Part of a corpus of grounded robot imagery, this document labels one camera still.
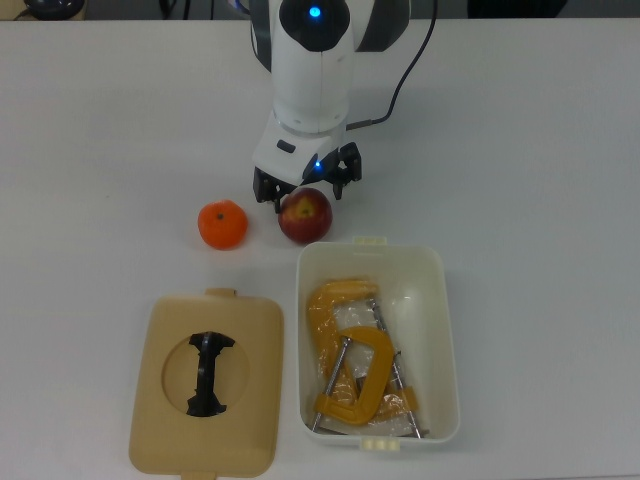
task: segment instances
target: beige lid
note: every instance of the beige lid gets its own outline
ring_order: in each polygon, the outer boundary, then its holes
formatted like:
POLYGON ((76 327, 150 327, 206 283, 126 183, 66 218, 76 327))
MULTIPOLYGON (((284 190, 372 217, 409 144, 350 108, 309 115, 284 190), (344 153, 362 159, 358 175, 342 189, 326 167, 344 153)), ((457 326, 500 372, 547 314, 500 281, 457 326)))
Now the beige lid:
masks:
POLYGON ((129 457, 140 471, 183 480, 254 477, 273 461, 282 376, 283 320, 264 298, 231 289, 156 303, 147 331, 129 457), (198 349, 193 334, 235 341, 215 359, 213 391, 226 411, 187 415, 195 395, 198 349))

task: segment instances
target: table surface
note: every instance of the table surface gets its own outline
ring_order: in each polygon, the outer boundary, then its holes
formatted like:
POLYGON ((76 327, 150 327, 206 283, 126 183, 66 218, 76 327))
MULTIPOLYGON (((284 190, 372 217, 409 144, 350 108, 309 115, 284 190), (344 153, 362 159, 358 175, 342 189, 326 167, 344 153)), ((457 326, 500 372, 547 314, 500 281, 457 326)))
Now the table surface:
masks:
MULTIPOLYGON (((352 120, 426 29, 358 55, 352 120)), ((285 315, 264 478, 640 475, 639 52, 638 20, 442 21, 392 118, 350 132, 364 179, 328 240, 441 255, 461 397, 453 441, 378 456, 295 421, 300 248, 253 198, 271 85, 248 24, 0 24, 3 477, 147 478, 127 449, 149 315, 208 287, 285 315), (221 198, 251 220, 236 251, 196 229, 221 198)))

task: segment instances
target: red apple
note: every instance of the red apple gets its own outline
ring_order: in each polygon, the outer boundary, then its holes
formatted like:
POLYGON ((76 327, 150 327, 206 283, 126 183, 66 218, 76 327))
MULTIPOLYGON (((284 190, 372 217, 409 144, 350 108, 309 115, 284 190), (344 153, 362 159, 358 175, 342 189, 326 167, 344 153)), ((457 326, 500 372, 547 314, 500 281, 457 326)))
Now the red apple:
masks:
POLYGON ((294 191, 282 202, 278 214, 280 230, 301 245, 324 237, 331 227, 332 220, 329 200, 314 188, 294 191))

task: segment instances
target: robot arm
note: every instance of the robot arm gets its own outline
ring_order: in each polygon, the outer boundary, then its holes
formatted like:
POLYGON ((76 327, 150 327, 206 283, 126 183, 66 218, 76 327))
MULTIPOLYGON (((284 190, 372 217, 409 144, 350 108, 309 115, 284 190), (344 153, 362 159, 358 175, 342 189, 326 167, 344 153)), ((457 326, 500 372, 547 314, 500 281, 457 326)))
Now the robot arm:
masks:
POLYGON ((343 143, 354 55, 388 48, 409 16, 409 0, 252 1, 256 55, 275 92, 253 154, 258 202, 279 211, 284 195, 323 180, 339 199, 360 180, 358 149, 343 143))

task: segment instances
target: plastic container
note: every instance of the plastic container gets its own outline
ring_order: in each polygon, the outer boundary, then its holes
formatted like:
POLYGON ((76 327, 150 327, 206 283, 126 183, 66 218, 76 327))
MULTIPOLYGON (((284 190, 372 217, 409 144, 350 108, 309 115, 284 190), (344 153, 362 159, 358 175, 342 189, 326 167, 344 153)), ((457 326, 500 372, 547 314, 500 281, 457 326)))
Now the plastic container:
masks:
POLYGON ((302 428, 326 444, 365 450, 398 450, 450 440, 460 426, 459 400, 444 271, 428 247, 314 243, 298 259, 297 387, 302 428), (368 278, 379 287, 382 309, 402 369, 418 401, 415 412, 429 433, 423 438, 389 435, 316 433, 310 428, 314 403, 326 379, 318 372, 318 354, 307 321, 307 304, 328 281, 368 278))

